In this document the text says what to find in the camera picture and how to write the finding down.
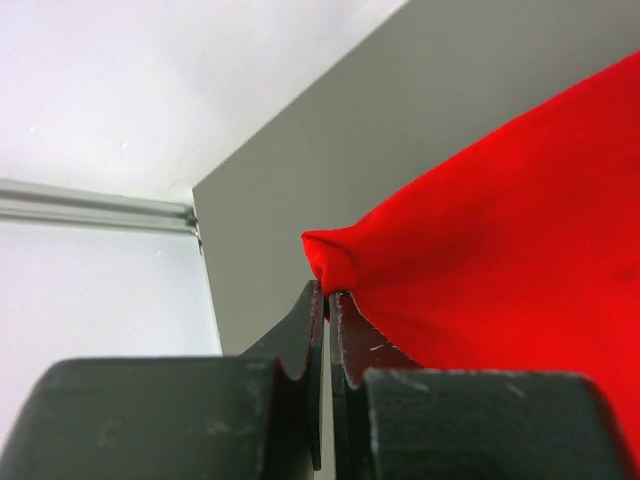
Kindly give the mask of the red t shirt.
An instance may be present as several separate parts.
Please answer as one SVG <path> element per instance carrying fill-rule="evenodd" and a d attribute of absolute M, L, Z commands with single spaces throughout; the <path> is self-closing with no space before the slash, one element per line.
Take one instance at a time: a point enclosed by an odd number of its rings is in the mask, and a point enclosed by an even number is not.
<path fill-rule="evenodd" d="M 638 445 L 637 55 L 302 242 L 417 363 L 582 373 Z"/>

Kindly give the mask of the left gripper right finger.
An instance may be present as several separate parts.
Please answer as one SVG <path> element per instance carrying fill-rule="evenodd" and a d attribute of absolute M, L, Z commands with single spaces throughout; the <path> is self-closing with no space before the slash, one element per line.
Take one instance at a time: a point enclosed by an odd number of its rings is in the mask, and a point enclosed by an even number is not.
<path fill-rule="evenodd" d="M 328 300 L 340 479 L 635 479 L 602 392 L 568 372 L 426 369 Z"/>

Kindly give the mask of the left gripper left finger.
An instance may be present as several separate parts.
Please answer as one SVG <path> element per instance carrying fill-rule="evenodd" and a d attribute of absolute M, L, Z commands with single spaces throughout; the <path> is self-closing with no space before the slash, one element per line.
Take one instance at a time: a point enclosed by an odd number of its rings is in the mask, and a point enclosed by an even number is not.
<path fill-rule="evenodd" d="M 321 467 L 324 298 L 237 356 L 85 358 L 34 385 L 5 479 L 310 479 Z"/>

